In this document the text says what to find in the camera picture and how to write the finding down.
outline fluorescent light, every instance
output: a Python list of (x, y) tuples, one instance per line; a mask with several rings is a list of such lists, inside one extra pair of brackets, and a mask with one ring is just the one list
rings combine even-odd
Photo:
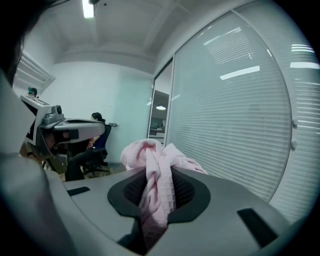
[(229, 73), (229, 74), (224, 74), (224, 75), (220, 76), (220, 78), (222, 80), (225, 80), (225, 79), (229, 79), (229, 78), (233, 78), (233, 77), (237, 77), (237, 76), (241, 76), (244, 74), (249, 74), (249, 73), (253, 73), (253, 72), (257, 72), (257, 71), (260, 71), (260, 66), (248, 67), (248, 68), (241, 69), (241, 70)]
[(166, 110), (166, 108), (164, 106), (157, 106), (156, 109), (157, 110)]
[(93, 18), (95, 16), (93, 4), (89, 4), (89, 0), (82, 0), (83, 15), (86, 19)]
[(290, 68), (295, 68), (295, 69), (305, 68), (305, 69), (320, 70), (320, 65), (318, 63), (313, 63), (313, 62), (291, 62)]

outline office chair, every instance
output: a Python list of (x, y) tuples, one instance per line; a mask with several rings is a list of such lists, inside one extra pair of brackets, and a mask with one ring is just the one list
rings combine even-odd
[[(111, 132), (111, 125), (106, 124), (105, 125), (105, 132), (104, 132), (104, 141), (103, 144), (106, 145), (107, 139), (109, 137), (109, 134)], [(93, 149), (94, 152), (96, 152), (96, 158), (94, 160), (86, 162), (83, 167), (83, 175), (92, 173), (93, 177), (95, 177), (95, 172), (103, 172), (110, 174), (110, 171), (107, 169), (101, 168), (102, 166), (108, 166), (107, 162), (104, 162), (106, 159), (108, 152), (106, 150), (106, 147), (101, 149)]]

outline glass wall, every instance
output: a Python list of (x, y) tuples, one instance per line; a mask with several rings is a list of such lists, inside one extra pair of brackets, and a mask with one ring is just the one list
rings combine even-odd
[(287, 163), (291, 119), (272, 53), (234, 13), (176, 53), (166, 144), (174, 143), (209, 174), (268, 201)]
[(270, 204), (294, 222), (309, 214), (320, 190), (319, 61), (299, 27), (272, 1), (253, 1), (235, 11), (268, 42), (289, 91), (296, 147)]

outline black mesh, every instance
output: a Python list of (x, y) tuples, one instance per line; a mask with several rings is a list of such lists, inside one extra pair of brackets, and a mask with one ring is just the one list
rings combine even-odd
[(135, 180), (133, 180), (123, 188), (123, 195), (131, 203), (138, 206), (146, 185), (146, 175), (137, 177)]
[(176, 209), (189, 203), (195, 195), (195, 187), (185, 179), (172, 173)]

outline gray plastic surface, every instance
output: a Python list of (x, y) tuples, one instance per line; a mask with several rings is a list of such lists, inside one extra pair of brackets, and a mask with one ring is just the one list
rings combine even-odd
[(139, 169), (129, 170), (115, 175), (64, 183), (66, 190), (88, 187), (90, 191), (71, 197), (79, 210), (96, 226), (115, 242), (131, 233), (134, 218), (124, 217), (110, 205), (107, 194), (116, 183), (136, 174)]
[[(237, 211), (246, 208), (252, 208), (277, 235), (289, 227), (277, 210), (243, 186), (190, 170), (178, 171), (203, 182), (210, 190), (211, 200), (194, 221), (170, 224), (147, 255), (245, 256), (256, 252), (260, 246), (237, 214)], [(130, 170), (100, 178), (65, 182), (64, 186), (67, 190), (79, 187), (91, 189), (72, 196), (72, 201), (98, 230), (118, 241), (130, 233), (134, 222), (113, 209), (107, 193), (112, 185), (135, 173), (137, 170)]]
[(19, 154), (0, 154), (0, 170), (1, 199), (29, 237), (47, 255), (77, 255), (39, 164)]
[(59, 120), (63, 120), (65, 119), (65, 115), (61, 112), (61, 113), (58, 113), (58, 109), (57, 108), (60, 108), (61, 109), (61, 106), (59, 105), (56, 105), (56, 106), (53, 106), (51, 108), (51, 113), (50, 114), (46, 114), (43, 118), (43, 123), (45, 125), (49, 125), (49, 124), (53, 124)]
[[(137, 255), (132, 251), (129, 251), (121, 245), (117, 244), (109, 237), (109, 235), (112, 236), (112, 231), (114, 230), (107, 230), (108, 234), (101, 232), (101, 230), (92, 223), (92, 219), (87, 218), (81, 212), (81, 208), (78, 208), (78, 205), (75, 204), (75, 202), (72, 200), (72, 197), (68, 195), (67, 190), (64, 184), (61, 182), (57, 173), (53, 171), (46, 171), (46, 175), (49, 180), (50, 191), (54, 204), (56, 205), (56, 210), (60, 215), (64, 226), (71, 235), (78, 256)], [(66, 182), (66, 184), (68, 184), (67, 187), (70, 187), (70, 189), (77, 188), (78, 185), (82, 187), (83, 184), (80, 184), (78, 182), (71, 181)], [(100, 218), (100, 220), (104, 221), (109, 219), (107, 214), (104, 217), (105, 218)]]
[(278, 255), (280, 251), (294, 238), (305, 221), (305, 218), (296, 221), (289, 228), (287, 228), (276, 240), (274, 240), (261, 250), (253, 252), (252, 254), (250, 254), (250, 256)]
[(289, 227), (285, 218), (243, 186), (229, 180), (176, 168), (210, 190), (204, 212), (192, 222), (170, 224), (148, 253), (158, 255), (246, 256), (260, 249), (237, 211), (252, 208), (277, 234)]
[(105, 132), (105, 124), (99, 121), (74, 119), (80, 122), (69, 122), (72, 119), (66, 119), (59, 122), (53, 128), (54, 131), (78, 130), (79, 138), (71, 139), (69, 143), (82, 142), (89, 140), (95, 136), (100, 136)]

